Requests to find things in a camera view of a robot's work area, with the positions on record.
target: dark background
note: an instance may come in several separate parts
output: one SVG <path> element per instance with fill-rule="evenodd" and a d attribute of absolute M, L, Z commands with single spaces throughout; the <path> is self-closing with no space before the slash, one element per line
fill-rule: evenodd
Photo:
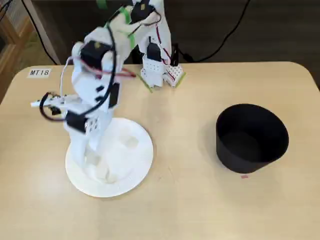
<path fill-rule="evenodd" d="M 164 0 L 172 43 L 195 59 L 212 53 L 234 27 L 247 0 Z M 94 0 L 33 1 L 62 63 L 72 46 L 105 21 Z M 244 19 L 221 51 L 207 62 L 292 61 L 305 66 L 320 87 L 320 1 L 251 0 Z"/>

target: red wire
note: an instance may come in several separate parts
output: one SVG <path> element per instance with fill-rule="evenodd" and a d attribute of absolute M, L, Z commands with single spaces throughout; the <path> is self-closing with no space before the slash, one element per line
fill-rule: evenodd
<path fill-rule="evenodd" d="M 86 68 L 92 70 L 93 72 L 97 72 L 97 73 L 96 73 L 97 75 L 99 75 L 99 74 L 101 74 L 101 75 L 103 75 L 103 74 L 108 74 L 108 75 L 110 75 L 110 74 L 111 74 L 110 71 L 101 71 L 101 70 L 96 69 L 96 68 L 94 68 L 94 67 L 90 67 L 90 66 L 89 66 L 88 64 L 86 64 L 86 62 L 83 61 L 81 58 L 78 58 L 78 59 L 81 61 L 81 63 L 82 63 L 83 65 L 85 65 Z M 115 75 L 116 75 L 117 77 L 128 77 L 128 78 L 135 78 L 135 77 L 137 76 L 134 72 L 132 72 L 132 71 L 130 71 L 130 70 L 124 68 L 124 67 L 122 68 L 122 71 L 124 71 L 124 72 L 126 72 L 126 73 L 119 72 L 119 73 L 116 73 Z"/>
<path fill-rule="evenodd" d="M 170 77 L 173 79 L 173 81 L 175 82 L 176 81 L 176 79 L 175 79 L 175 77 L 174 76 L 172 76 L 171 75 L 171 73 L 170 72 L 168 72 L 168 70 L 166 71 L 169 75 L 170 75 Z"/>
<path fill-rule="evenodd" d="M 159 43 L 161 44 L 162 42 L 161 42 L 161 38 L 160 38 L 160 33 L 159 33 L 158 25 L 156 26 L 155 30 L 156 30 L 156 35 L 157 35 L 157 37 L 158 37 L 158 41 L 159 41 Z M 171 56 L 170 56 L 170 54 L 168 53 L 168 51 L 167 51 L 165 48 L 162 48 L 162 49 L 164 50 L 164 52 L 165 52 L 165 54 L 168 56 L 168 58 L 171 59 Z M 167 64 L 164 59 L 162 59 L 162 62 L 163 62 L 164 65 L 169 65 L 169 63 Z"/>

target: white plate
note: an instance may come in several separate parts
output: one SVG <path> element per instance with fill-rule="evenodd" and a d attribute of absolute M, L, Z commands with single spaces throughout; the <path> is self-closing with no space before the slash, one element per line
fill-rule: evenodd
<path fill-rule="evenodd" d="M 95 180 L 88 174 L 88 169 L 85 173 L 73 161 L 69 147 L 65 169 L 71 183 L 79 191 L 99 198 L 118 196 L 139 185 L 147 176 L 154 157 L 152 140 L 147 131 L 134 121 L 113 118 L 102 144 L 101 161 L 109 169 L 107 182 Z"/>

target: black cable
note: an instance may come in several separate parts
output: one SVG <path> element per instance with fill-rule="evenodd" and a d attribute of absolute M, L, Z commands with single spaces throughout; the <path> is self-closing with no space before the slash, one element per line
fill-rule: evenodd
<path fill-rule="evenodd" d="M 152 26 L 154 24 L 158 24 L 158 23 L 161 22 L 161 20 L 162 20 L 161 14 L 156 9 L 154 9 L 153 11 L 159 16 L 159 19 L 157 21 L 155 21 L 155 22 L 152 22 L 152 23 L 142 23 L 143 26 L 147 26 L 148 27 L 148 26 Z"/>
<path fill-rule="evenodd" d="M 51 92 L 47 92 L 41 99 L 40 101 L 40 104 L 39 104 L 39 110 L 40 110 L 40 113 L 41 115 L 49 120 L 49 121 L 52 121 L 52 122 L 63 122 L 64 120 L 66 120 L 65 118 L 57 118 L 57 117 L 50 117 L 48 116 L 46 113 L 45 113 L 45 110 L 44 110 L 44 104 L 45 104 L 45 101 L 47 100 L 48 96 L 49 95 L 53 95 L 55 96 L 53 93 Z"/>
<path fill-rule="evenodd" d="M 4 9 L 4 13 L 2 15 L 2 17 L 0 18 L 0 22 L 2 21 L 2 19 L 5 17 L 11 3 L 12 3 L 13 0 L 9 0 L 7 1 L 1 8 L 0 8 L 0 12 L 2 12 L 2 10 Z"/>
<path fill-rule="evenodd" d="M 112 30 L 110 28 L 110 24 L 107 24 L 106 25 L 106 28 L 108 29 L 109 31 L 109 34 L 110 34 L 110 38 L 111 38 L 111 42 L 112 42 L 112 48 L 111 48 L 111 51 L 112 51 L 112 72 L 111 72 L 111 77 L 110 77 L 110 81 L 109 81 L 109 85 L 108 85 L 108 88 L 103 96 L 103 98 L 92 108 L 90 108 L 89 110 L 85 111 L 84 113 L 80 114 L 79 116 L 80 117 L 85 117 L 87 114 L 90 114 L 92 113 L 93 111 L 97 110 L 99 107 L 101 107 L 102 104 L 105 103 L 105 101 L 108 99 L 109 97 L 109 94 L 111 92 L 111 88 L 115 82 L 115 76 L 116 76 L 116 67 L 117 67 L 117 50 L 116 50 L 116 42 L 115 42 L 115 38 L 114 38 L 114 35 L 112 33 Z"/>
<path fill-rule="evenodd" d="M 57 62 L 53 59 L 53 57 L 52 57 L 52 56 L 49 54 L 49 52 L 47 51 L 46 46 L 45 46 L 45 44 L 44 44 L 44 41 L 42 40 L 41 35 L 40 35 L 40 32 L 39 32 L 39 30 L 38 30 L 38 28 L 37 28 L 37 25 L 36 25 L 34 19 L 32 18 L 30 11 L 28 10 L 28 8 L 27 8 L 27 6 L 26 6 L 26 4 L 25 4 L 25 1 L 24 1 L 24 0 L 21 0 L 21 2 L 22 2 L 22 4 L 23 4 L 26 12 L 28 13 L 30 19 L 31 19 L 31 22 L 32 22 L 32 24 L 33 24 L 33 26 L 34 26 L 34 28 L 35 28 L 36 33 L 38 34 L 38 37 L 39 37 L 39 39 L 40 39 L 41 45 L 42 45 L 45 53 L 47 54 L 47 56 L 50 58 L 50 60 L 51 60 L 55 65 L 58 65 Z"/>
<path fill-rule="evenodd" d="M 116 76 L 116 67 L 117 67 L 117 50 L 116 50 L 116 43 L 115 43 L 115 38 L 114 38 L 114 35 L 112 33 L 112 30 L 110 28 L 110 25 L 107 24 L 106 25 L 106 28 L 108 29 L 109 31 L 109 34 L 110 34 L 110 38 L 111 38 L 111 42 L 112 42 L 112 48 L 111 48 L 111 51 L 112 51 L 112 72 L 111 72 L 111 77 L 110 77 L 110 81 L 109 81 L 109 85 L 108 85 L 108 88 L 103 96 L 103 98 L 95 105 L 93 106 L 92 108 L 90 108 L 89 110 L 81 113 L 78 115 L 78 117 L 85 117 L 87 114 L 90 114 L 92 112 L 94 112 L 95 110 L 97 110 L 99 107 L 101 107 L 102 104 L 105 103 L 105 101 L 108 99 L 109 97 L 109 94 L 111 92 L 111 88 L 115 82 L 115 76 Z M 66 119 L 65 118 L 56 118 L 56 117 L 50 117 L 48 116 L 45 111 L 44 111 L 44 104 L 45 104 L 45 101 L 47 100 L 48 96 L 49 95 L 53 95 L 55 96 L 53 93 L 51 92 L 47 92 L 41 99 L 40 101 L 40 104 L 39 104 L 39 110 L 40 110 L 40 113 L 41 115 L 49 120 L 49 121 L 52 121 L 52 122 L 63 122 L 65 121 Z"/>
<path fill-rule="evenodd" d="M 188 63 L 200 63 L 200 62 L 203 62 L 205 60 L 208 60 L 210 58 L 212 58 L 214 55 L 216 55 L 221 49 L 222 47 L 225 45 L 226 41 L 228 40 L 228 38 L 237 30 L 237 28 L 239 27 L 240 23 L 242 22 L 242 19 L 244 18 L 245 16 L 245 13 L 246 13 L 246 10 L 249 6 L 249 3 L 250 3 L 251 0 L 247 0 L 245 5 L 244 5 L 244 8 L 242 10 L 242 13 L 241 13 L 241 16 L 238 20 L 238 22 L 236 23 L 236 25 L 233 27 L 233 29 L 224 37 L 221 45 L 212 53 L 210 54 L 209 56 L 206 56 L 204 58 L 201 58 L 200 60 L 194 60 L 194 58 L 189 55 L 188 53 L 183 53 L 179 48 L 178 48 L 178 51 L 179 53 L 183 56 L 183 58 L 188 62 Z"/>

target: green tape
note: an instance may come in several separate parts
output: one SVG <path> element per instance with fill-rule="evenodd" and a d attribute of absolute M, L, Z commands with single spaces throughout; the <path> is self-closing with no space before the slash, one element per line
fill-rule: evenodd
<path fill-rule="evenodd" d="M 184 73 L 182 74 L 182 76 L 181 76 L 181 78 L 180 78 L 180 81 L 177 83 L 177 85 L 175 85 L 175 88 L 179 87 L 179 85 L 181 84 L 182 80 L 185 78 L 186 74 L 187 74 L 186 72 L 184 72 Z"/>
<path fill-rule="evenodd" d="M 140 74 L 136 74 L 136 75 L 137 75 L 137 76 L 140 78 L 140 80 L 143 82 L 143 85 L 144 85 L 147 89 L 149 89 L 149 92 L 150 92 L 150 93 L 153 93 L 151 87 L 149 87 L 149 85 L 145 82 L 145 80 L 142 78 L 142 76 L 140 76 Z"/>
<path fill-rule="evenodd" d="M 135 48 L 136 39 L 135 39 L 135 35 L 134 34 L 130 35 L 129 33 L 125 32 L 125 31 L 121 31 L 121 30 L 118 30 L 117 32 L 125 34 L 129 38 L 131 50 Z"/>
<path fill-rule="evenodd" d="M 107 0 L 95 0 L 98 8 L 107 9 Z"/>
<path fill-rule="evenodd" d="M 136 46 L 136 40 L 135 40 L 135 36 L 132 34 L 129 36 L 129 40 L 130 40 L 130 47 L 131 50 L 135 48 Z"/>
<path fill-rule="evenodd" d="M 131 16 L 130 13 L 127 11 L 127 9 L 125 9 L 123 6 L 119 8 L 118 10 L 120 13 L 124 14 L 125 16 L 125 23 L 129 24 L 131 23 Z"/>

